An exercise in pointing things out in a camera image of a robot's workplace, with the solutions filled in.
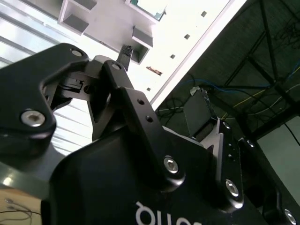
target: logo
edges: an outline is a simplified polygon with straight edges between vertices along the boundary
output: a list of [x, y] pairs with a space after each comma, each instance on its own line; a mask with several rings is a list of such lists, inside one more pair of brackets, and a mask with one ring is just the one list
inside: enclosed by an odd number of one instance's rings
[[[147, 206], [142, 205], [140, 202], [136, 202], [139, 207], [135, 213], [135, 220], [138, 225], [162, 225], [161, 221], [161, 211], [157, 210], [157, 217], [155, 217], [154, 212]], [[141, 213], [146, 212], [150, 215], [151, 221], [149, 224], [145, 224], [141, 219]], [[172, 216], [167, 213], [167, 225], [172, 225]], [[202, 225], [201, 223], [194, 222], [190, 223], [187, 219], [180, 217], [176, 220], [176, 225]]]

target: silver screw head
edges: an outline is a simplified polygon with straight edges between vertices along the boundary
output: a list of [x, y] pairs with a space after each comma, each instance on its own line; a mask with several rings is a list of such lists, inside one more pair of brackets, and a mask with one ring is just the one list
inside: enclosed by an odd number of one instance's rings
[[226, 123], [225, 121], [223, 121], [223, 124], [224, 124], [224, 126], [225, 126], [227, 129], [230, 129], [230, 126], [229, 126], [228, 123]]
[[171, 157], [166, 157], [164, 159], [164, 165], [166, 167], [166, 169], [170, 172], [170, 173], [177, 173], [178, 172], [178, 164], [176, 163], [176, 161], [174, 159], [172, 159]]
[[30, 127], [39, 127], [45, 122], [45, 116], [38, 111], [29, 110], [22, 113], [21, 121]]
[[293, 215], [289, 210], [285, 210], [285, 217], [287, 218], [288, 221], [290, 221], [291, 224], [293, 225], [297, 224], [295, 217], [293, 217]]
[[239, 196], [239, 190], [231, 180], [226, 180], [225, 184], [227, 190], [230, 192], [232, 196], [234, 197]]
[[73, 55], [75, 55], [75, 56], [78, 56], [78, 57], [81, 57], [81, 56], [82, 56], [82, 53], [79, 52], [79, 51], [77, 51], [77, 50], [72, 50], [71, 53], [72, 53]]
[[251, 148], [254, 148], [254, 144], [250, 140], [247, 140], [247, 143], [248, 145], [250, 145]]

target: white ceiling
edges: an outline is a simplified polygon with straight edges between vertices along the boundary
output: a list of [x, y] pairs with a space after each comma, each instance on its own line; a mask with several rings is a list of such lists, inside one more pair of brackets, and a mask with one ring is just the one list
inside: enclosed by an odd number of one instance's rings
[[[56, 18], [60, 15], [62, 0], [29, 1]], [[128, 75], [134, 88], [143, 91], [152, 101], [153, 107], [157, 108], [177, 84], [169, 85], [172, 82], [170, 77], [179, 82], [245, 1], [172, 0], [166, 8], [167, 15], [158, 24], [143, 18], [126, 5], [125, 0], [99, 0], [89, 15], [81, 13], [78, 16], [90, 23], [85, 34], [116, 51], [123, 44], [132, 43], [133, 26], [138, 26], [153, 36], [153, 48], [140, 65], [131, 63]], [[203, 11], [206, 12], [205, 17], [201, 16]], [[186, 34], [190, 36], [188, 40], [184, 38]], [[162, 72], [162, 75], [159, 76], [146, 67], [152, 67]]]

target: white metal frame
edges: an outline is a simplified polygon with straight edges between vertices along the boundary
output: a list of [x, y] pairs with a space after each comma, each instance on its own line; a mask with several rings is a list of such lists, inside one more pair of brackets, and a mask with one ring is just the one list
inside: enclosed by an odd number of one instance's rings
[[214, 39], [229, 23], [233, 16], [243, 6], [246, 0], [230, 0], [220, 15], [215, 19], [213, 24], [206, 30], [194, 48], [190, 51], [187, 57], [177, 67], [175, 72], [170, 76], [163, 87], [157, 92], [154, 98], [150, 101], [154, 110], [156, 110], [164, 99], [171, 93], [179, 81], [195, 64], [205, 50], [210, 46]]

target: gray wall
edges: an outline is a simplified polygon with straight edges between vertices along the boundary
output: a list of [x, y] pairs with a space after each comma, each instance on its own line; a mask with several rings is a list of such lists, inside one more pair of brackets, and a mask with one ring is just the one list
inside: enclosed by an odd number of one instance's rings
[[[300, 141], [300, 117], [286, 123]], [[300, 147], [282, 125], [258, 140], [263, 152], [294, 199], [300, 205]]]

